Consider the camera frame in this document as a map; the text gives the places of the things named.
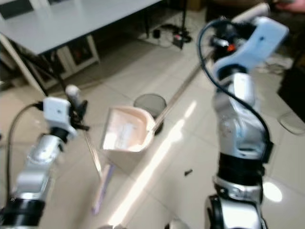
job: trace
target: tiled floor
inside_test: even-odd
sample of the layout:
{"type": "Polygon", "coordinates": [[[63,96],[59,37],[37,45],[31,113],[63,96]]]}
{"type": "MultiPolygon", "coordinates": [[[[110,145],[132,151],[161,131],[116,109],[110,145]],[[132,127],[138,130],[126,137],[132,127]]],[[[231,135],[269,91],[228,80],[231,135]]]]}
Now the tiled floor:
{"type": "MultiPolygon", "coordinates": [[[[192,17],[202,24],[201,14],[192,17]]],[[[144,93],[158,93],[168,101],[196,62],[194,42],[179,51],[128,40],[104,55],[101,64],[69,79],[76,84],[99,80],[82,91],[83,97],[89,100],[86,120],[92,127],[96,147],[99,147],[110,106],[132,105],[133,100],[144,93]]],[[[256,72],[253,76],[262,114],[276,144],[265,181],[277,186],[282,193],[280,202],[264,199],[263,214],[271,229],[303,228],[305,137],[288,133],[276,120],[289,110],[276,94],[281,78],[256,72]]],[[[100,160],[111,161],[116,170],[97,216],[90,214],[90,208],[98,177],[80,133],[78,139],[66,146],[65,161],[59,166],[41,228],[97,229],[107,223],[121,223],[129,229],[162,229],[173,217],[181,218],[191,229],[203,228],[204,200],[214,193],[212,175],[217,170],[218,158],[213,93],[211,83],[200,72],[167,116],[164,129],[147,152],[129,155],[99,150],[100,160]],[[193,172],[185,177],[184,171],[189,169],[193,172]]],[[[41,96],[28,86],[1,94],[0,120],[4,137],[17,111],[38,99],[41,96]]],[[[43,131],[46,126],[39,112],[30,111],[20,121],[14,138],[13,179],[22,168],[31,144],[43,131]]],[[[4,159],[2,150],[0,205],[4,199],[4,159]]]]}

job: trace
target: dustpan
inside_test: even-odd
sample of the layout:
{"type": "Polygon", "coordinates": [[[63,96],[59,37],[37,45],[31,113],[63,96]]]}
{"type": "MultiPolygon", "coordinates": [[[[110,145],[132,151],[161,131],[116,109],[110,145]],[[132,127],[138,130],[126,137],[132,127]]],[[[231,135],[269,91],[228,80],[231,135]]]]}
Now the dustpan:
{"type": "MultiPolygon", "coordinates": [[[[142,108],[132,106],[117,106],[110,108],[101,147],[104,150],[121,152],[142,152],[145,150],[153,141],[154,134],[158,131],[158,128],[162,126],[166,115],[171,111],[179,97],[196,77],[200,68],[201,66],[198,63],[170,99],[167,106],[156,117],[156,120],[154,120],[148,111],[142,109],[146,108],[147,110],[152,111],[150,106],[155,106],[154,103],[152,104],[152,100],[149,100],[149,104],[142,104],[141,101],[142,108]]],[[[162,97],[155,94],[147,95],[154,96],[155,98],[156,96],[159,97],[160,102],[164,100],[162,97]]]]}
{"type": "Polygon", "coordinates": [[[102,147],[108,151],[141,152],[153,140],[155,121],[145,110],[132,106],[109,109],[102,147]]]}

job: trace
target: black object on floor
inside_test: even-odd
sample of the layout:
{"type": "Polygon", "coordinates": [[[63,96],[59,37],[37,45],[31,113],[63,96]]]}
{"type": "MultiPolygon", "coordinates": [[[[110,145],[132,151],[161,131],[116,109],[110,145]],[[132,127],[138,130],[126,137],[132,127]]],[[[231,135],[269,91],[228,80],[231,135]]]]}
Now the black object on floor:
{"type": "Polygon", "coordinates": [[[186,8],[187,8],[187,0],[183,0],[182,22],[178,34],[182,37],[184,43],[189,43],[192,41],[192,38],[189,36],[189,32],[185,27],[186,8]]]}
{"type": "Polygon", "coordinates": [[[154,37],[155,39],[159,39],[161,37],[161,31],[160,30],[154,30],[152,32],[152,37],[154,37]]]}
{"type": "Polygon", "coordinates": [[[170,30],[173,33],[177,34],[179,32],[179,27],[173,24],[163,24],[160,26],[161,29],[170,30]]]}
{"type": "Polygon", "coordinates": [[[188,176],[190,173],[192,173],[193,172],[193,170],[192,169],[189,169],[189,170],[187,170],[187,171],[185,171],[184,172],[184,176],[186,177],[186,176],[188,176]]]}
{"type": "Polygon", "coordinates": [[[182,49],[183,47],[183,37],[179,34],[174,35],[173,37],[173,45],[177,46],[178,48],[182,49]]]}
{"type": "MultiPolygon", "coordinates": [[[[141,108],[156,120],[156,118],[161,114],[161,112],[166,108],[166,100],[158,94],[143,94],[136,98],[133,103],[134,107],[141,108]]],[[[163,129],[164,122],[155,131],[155,135],[159,134],[163,129]]]]}

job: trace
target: white floor tile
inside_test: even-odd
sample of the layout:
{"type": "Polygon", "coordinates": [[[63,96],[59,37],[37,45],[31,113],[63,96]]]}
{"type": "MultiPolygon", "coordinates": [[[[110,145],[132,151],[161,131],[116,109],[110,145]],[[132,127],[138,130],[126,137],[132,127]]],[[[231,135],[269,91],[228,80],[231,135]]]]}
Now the white floor tile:
{"type": "Polygon", "coordinates": [[[101,58],[97,69],[89,74],[92,79],[105,80],[115,74],[123,72],[130,65],[137,63],[130,56],[121,55],[119,51],[108,53],[101,58]]]}
{"type": "Polygon", "coordinates": [[[112,106],[132,105],[130,99],[104,84],[100,84],[89,90],[83,97],[89,102],[85,116],[88,125],[105,123],[108,109],[112,106]]]}
{"type": "Polygon", "coordinates": [[[252,79],[257,89],[272,92],[276,92],[278,90],[280,83],[283,79],[280,75],[272,73],[262,73],[255,68],[250,72],[250,75],[252,76],[252,79]]]}
{"type": "Polygon", "coordinates": [[[152,190],[152,195],[190,228],[204,227],[204,201],[214,193],[217,158],[216,147],[191,136],[152,190]],[[185,176],[190,169],[193,172],[185,176]]]}
{"type": "MultiPolygon", "coordinates": [[[[18,174],[22,171],[27,154],[29,153],[32,144],[13,144],[12,154],[10,156],[10,175],[11,188],[14,187],[18,174]]],[[[0,153],[0,179],[6,181],[6,153],[5,150],[0,153]]]]}
{"type": "Polygon", "coordinates": [[[260,101],[261,111],[266,115],[277,118],[290,110],[289,106],[273,91],[257,90],[256,95],[260,101]]]}
{"type": "Polygon", "coordinates": [[[189,138],[189,134],[182,127],[183,122],[173,124],[165,120],[163,130],[140,155],[109,152],[106,155],[134,180],[144,179],[144,188],[149,191],[176,159],[181,147],[189,138]]]}
{"type": "Polygon", "coordinates": [[[191,58],[192,57],[190,57],[189,55],[186,55],[184,53],[180,53],[177,60],[175,60],[171,64],[168,64],[166,67],[164,67],[162,69],[162,71],[167,75],[171,75],[175,78],[180,78],[180,79],[184,80],[184,78],[182,78],[181,75],[178,72],[179,71],[188,72],[188,71],[192,70],[191,68],[188,67],[189,60],[191,58]]]}
{"type": "MultiPolygon", "coordinates": [[[[102,155],[100,160],[102,164],[106,163],[106,158],[102,155]]],[[[91,207],[98,184],[99,178],[92,159],[89,155],[82,157],[81,161],[57,179],[41,228],[96,229],[106,224],[133,181],[119,168],[115,168],[101,211],[97,216],[92,216],[91,207]]]]}
{"type": "Polygon", "coordinates": [[[49,133],[48,123],[44,120],[41,111],[31,108],[17,122],[13,133],[13,142],[16,144],[34,144],[43,133],[49,133]]]}
{"type": "Polygon", "coordinates": [[[273,165],[271,177],[294,190],[305,194],[305,137],[295,136],[285,131],[273,165]]]}
{"type": "Polygon", "coordinates": [[[190,36],[193,38],[193,41],[183,44],[182,52],[189,57],[194,57],[197,56],[196,41],[198,33],[195,31],[190,36]]]}
{"type": "Polygon", "coordinates": [[[216,87],[214,84],[208,79],[205,73],[200,70],[197,74],[196,78],[194,79],[193,85],[203,88],[207,91],[210,91],[214,94],[216,87]]]}
{"type": "Polygon", "coordinates": [[[0,180],[0,209],[5,205],[6,186],[4,181],[0,180]]]}
{"type": "Polygon", "coordinates": [[[148,196],[139,207],[128,229],[164,229],[164,226],[174,218],[174,214],[165,208],[159,201],[148,196]]]}
{"type": "Polygon", "coordinates": [[[182,80],[168,75],[160,75],[156,77],[151,83],[145,85],[139,92],[138,96],[142,94],[158,94],[163,97],[167,103],[176,93],[178,88],[183,83],[182,80]]]}
{"type": "Polygon", "coordinates": [[[190,72],[196,68],[198,63],[199,60],[197,56],[191,56],[187,59],[184,58],[181,60],[179,65],[176,66],[175,69],[169,71],[168,74],[178,79],[185,80],[189,76],[190,72]]]}
{"type": "Polygon", "coordinates": [[[122,72],[113,75],[105,83],[112,89],[122,93],[130,99],[141,95],[142,90],[156,81],[164,80],[167,76],[153,67],[142,65],[130,66],[122,72]]]}
{"type": "Polygon", "coordinates": [[[278,151],[280,149],[281,140],[284,135],[284,129],[281,127],[281,125],[278,123],[277,119],[274,117],[267,116],[265,114],[262,114],[263,119],[265,120],[269,132],[271,135],[271,141],[274,143],[274,147],[272,150],[272,154],[269,159],[269,163],[265,164],[264,167],[266,169],[265,173],[266,175],[270,175],[273,169],[273,166],[276,161],[276,157],[278,155],[278,151]]]}
{"type": "MultiPolygon", "coordinates": [[[[103,125],[91,126],[89,136],[93,146],[98,150],[99,142],[102,137],[103,125]]],[[[63,176],[70,168],[83,160],[84,157],[91,158],[91,153],[88,149],[87,143],[82,131],[78,131],[77,138],[71,140],[64,148],[62,154],[62,162],[59,165],[58,177],[63,176]]]]}
{"type": "MultiPolygon", "coordinates": [[[[37,98],[36,100],[33,97],[29,98],[29,95],[24,93],[24,90],[27,91],[27,88],[27,86],[18,89],[13,88],[12,90],[2,93],[0,96],[0,110],[2,110],[0,119],[3,120],[0,124],[2,142],[6,141],[10,125],[17,113],[25,106],[35,103],[39,99],[37,98]]],[[[19,119],[14,136],[18,138],[19,141],[21,141],[20,138],[25,141],[25,139],[31,135],[31,132],[27,134],[24,134],[23,132],[33,125],[35,125],[34,128],[36,128],[36,122],[39,121],[39,117],[42,117],[42,112],[38,111],[36,108],[30,108],[26,111],[21,119],[19,119]]]]}
{"type": "MultiPolygon", "coordinates": [[[[66,79],[65,83],[66,85],[73,84],[81,87],[82,85],[87,84],[92,80],[103,79],[108,75],[108,69],[106,69],[105,66],[101,63],[96,62],[66,79]]],[[[59,87],[59,85],[57,85],[55,88],[57,91],[62,92],[62,88],[59,87]]]]}
{"type": "Polygon", "coordinates": [[[262,207],[263,217],[268,227],[302,228],[305,224],[305,196],[292,191],[274,179],[268,178],[265,182],[271,183],[268,189],[264,189],[271,199],[265,195],[262,207]]]}
{"type": "Polygon", "coordinates": [[[119,47],[118,52],[134,61],[137,61],[138,59],[141,59],[143,56],[147,55],[149,52],[159,48],[160,47],[152,45],[148,42],[132,39],[119,47]]]}
{"type": "Polygon", "coordinates": [[[211,92],[190,85],[168,114],[168,119],[173,122],[185,120],[184,129],[192,132],[211,108],[212,96],[211,92]]]}
{"type": "Polygon", "coordinates": [[[169,65],[178,61],[181,57],[180,51],[173,51],[156,47],[145,55],[141,56],[137,62],[144,66],[152,66],[153,68],[164,71],[169,65]]]}
{"type": "Polygon", "coordinates": [[[202,117],[194,129],[194,134],[219,148],[217,116],[214,109],[210,108],[206,115],[202,117]]]}

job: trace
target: white table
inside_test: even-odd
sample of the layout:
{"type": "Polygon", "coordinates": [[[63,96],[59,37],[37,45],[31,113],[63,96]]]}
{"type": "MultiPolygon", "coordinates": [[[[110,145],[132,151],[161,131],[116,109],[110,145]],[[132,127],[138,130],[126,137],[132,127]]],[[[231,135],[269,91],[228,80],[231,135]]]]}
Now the white table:
{"type": "Polygon", "coordinates": [[[159,1],[68,0],[1,20],[0,33],[34,54],[42,54],[159,1]]]}

